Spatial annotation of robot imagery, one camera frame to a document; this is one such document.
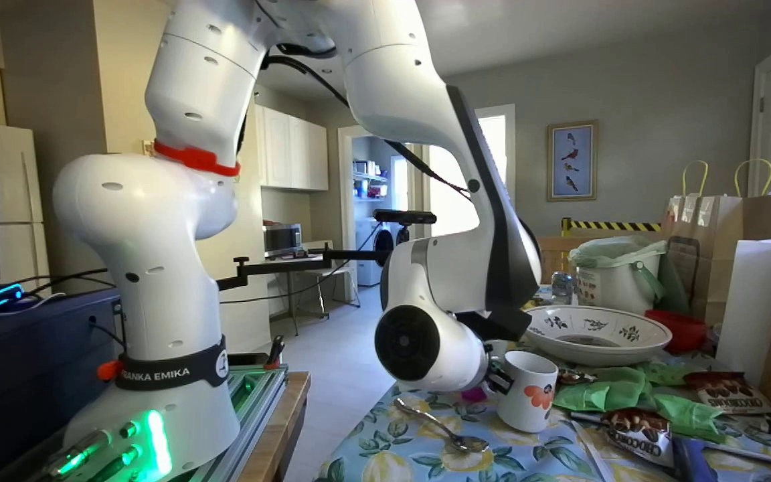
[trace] plate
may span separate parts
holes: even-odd
[[[527,313],[523,344],[574,365],[639,365],[671,341],[665,324],[633,310],[535,305]]]

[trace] mug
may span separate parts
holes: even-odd
[[[495,395],[499,417],[517,432],[543,432],[554,399],[560,368],[527,352],[505,352],[492,358],[488,385]]]

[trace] white cabinet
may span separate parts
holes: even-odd
[[[263,184],[286,191],[329,191],[327,128],[259,108]]]
[[[26,128],[0,126],[0,281],[32,277],[49,277],[36,140]]]

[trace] cup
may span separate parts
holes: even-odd
[[[495,395],[499,417],[517,432],[543,432],[554,399],[560,368],[527,352],[505,352],[492,358],[488,385]]]

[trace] table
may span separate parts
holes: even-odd
[[[459,435],[473,435],[491,443],[488,454],[460,456],[442,435],[397,409],[393,397],[430,409]],[[744,435],[729,436],[729,447],[771,447]],[[744,458],[710,454],[710,467],[721,479],[771,478],[771,467]],[[520,435],[503,427],[492,403],[463,403],[460,395],[402,392],[393,385],[341,443],[322,470],[322,482],[354,479],[675,479],[669,471],[638,460],[633,454],[610,444],[594,427],[567,421],[554,409],[548,428]]]
[[[309,404],[309,373],[289,373],[286,388],[282,395],[282,403],[275,412],[271,416],[264,432],[259,435],[244,471],[240,482],[271,482],[285,479],[289,456],[295,454],[295,444],[299,439],[306,404]]]

